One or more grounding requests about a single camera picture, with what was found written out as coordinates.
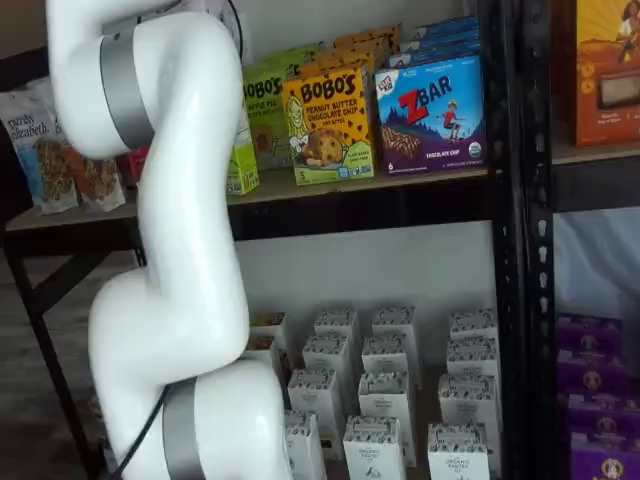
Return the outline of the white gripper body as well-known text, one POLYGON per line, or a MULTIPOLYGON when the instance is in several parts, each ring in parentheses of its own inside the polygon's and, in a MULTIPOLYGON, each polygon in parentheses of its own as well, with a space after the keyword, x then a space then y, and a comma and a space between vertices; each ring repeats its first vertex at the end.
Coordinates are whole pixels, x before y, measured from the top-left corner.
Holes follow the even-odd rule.
POLYGON ((239 54, 244 53, 246 35, 242 18, 232 0, 204 0, 204 11, 217 18, 230 32, 239 54))

